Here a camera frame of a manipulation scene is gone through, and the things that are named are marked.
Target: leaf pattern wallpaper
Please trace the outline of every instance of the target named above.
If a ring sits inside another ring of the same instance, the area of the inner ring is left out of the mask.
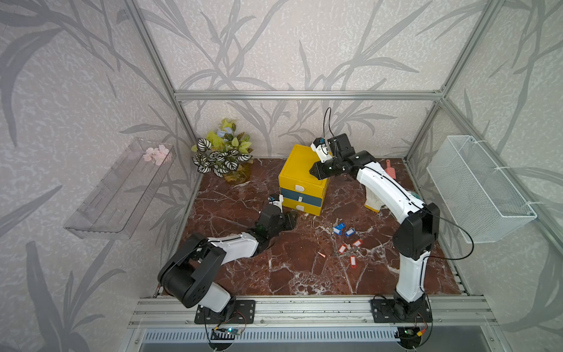
[[[0,351],[116,350],[194,192],[193,141],[121,2],[1,0],[0,31]],[[131,239],[64,230],[134,137],[178,157]]]
[[[562,24],[563,1],[505,1],[448,96],[560,224]],[[426,167],[445,136],[459,134],[441,112],[409,161],[438,204]],[[454,256],[470,250],[455,228],[442,236]],[[561,349],[563,258],[533,223],[456,265],[470,291],[487,297],[513,351]]]
[[[137,3],[177,91],[431,91],[486,1]],[[559,220],[562,12],[562,0],[506,0],[449,95]],[[0,25],[0,351],[116,350],[138,298],[153,294],[195,191],[194,141],[122,2],[0,0]],[[271,157],[319,136],[328,106],[334,133],[348,133],[358,150],[403,157],[431,106],[181,104],[197,135],[235,118],[253,135],[255,155]],[[426,166],[451,134],[459,130],[441,112],[409,161],[421,193],[438,203]],[[134,137],[173,143],[178,158],[133,237],[80,240],[65,231]],[[441,226],[453,255],[468,250],[454,227]],[[514,351],[560,348],[563,261],[533,224],[458,265],[472,293],[486,294]]]
[[[455,9],[459,3],[451,1],[139,1],[177,91],[435,90],[484,6],[462,3]],[[355,148],[402,157],[430,105],[183,102],[196,134],[206,135],[225,116],[236,118],[253,135],[254,154],[266,157],[287,156],[291,145],[320,136],[328,106],[334,133],[348,133]]]

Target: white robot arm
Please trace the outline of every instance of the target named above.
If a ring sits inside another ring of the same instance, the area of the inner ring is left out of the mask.
[[[377,210],[386,205],[401,225],[393,236],[400,254],[399,281],[395,289],[394,315],[412,321],[425,304],[424,275],[426,261],[437,240],[440,210],[407,192],[387,175],[381,165],[366,151],[356,153],[346,134],[327,141],[332,155],[327,157],[324,140],[316,139],[311,148],[320,158],[310,170],[319,180],[342,173],[351,174],[365,185],[366,206]]]
[[[185,307],[200,304],[214,311],[219,322],[227,321],[233,316],[235,298],[213,282],[215,276],[221,265],[258,255],[273,237],[295,228],[297,212],[283,213],[282,203],[282,195],[271,195],[254,227],[240,234],[221,238],[192,234],[162,267],[158,281]]]

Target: wire mesh basket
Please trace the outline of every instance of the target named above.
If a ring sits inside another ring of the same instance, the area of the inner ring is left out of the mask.
[[[427,170],[455,222],[475,243],[496,242],[537,217],[472,136],[448,136]]]

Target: artificial plant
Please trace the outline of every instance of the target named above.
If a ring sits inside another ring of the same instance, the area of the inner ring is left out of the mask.
[[[191,159],[198,166],[198,172],[213,170],[216,176],[223,177],[237,171],[242,163],[252,158],[250,135],[245,132],[235,135],[235,131],[235,122],[223,119],[217,131],[210,131],[207,138],[198,139],[198,143],[191,148],[196,152]]]

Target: red marble surface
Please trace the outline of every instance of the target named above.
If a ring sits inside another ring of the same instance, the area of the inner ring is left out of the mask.
[[[213,174],[204,175],[182,242],[196,231],[224,237],[253,226],[268,195],[279,192],[278,174],[284,162],[255,160],[251,180],[239,186]],[[392,159],[391,165],[399,184],[412,190],[402,160]],[[321,216],[300,212],[294,230],[282,232],[272,240],[270,249],[254,258],[225,264],[216,282],[233,295],[392,294],[399,278],[399,253],[391,238],[399,224],[388,209],[375,213],[364,203],[363,185],[350,176],[332,177]],[[332,234],[332,227],[340,222],[356,233],[349,238]],[[358,239],[363,241],[360,248],[342,255],[337,252],[342,243]],[[438,245],[433,254],[444,255]],[[350,266],[351,255],[356,256],[356,268]],[[444,260],[429,259],[425,289],[431,295],[459,294]]]

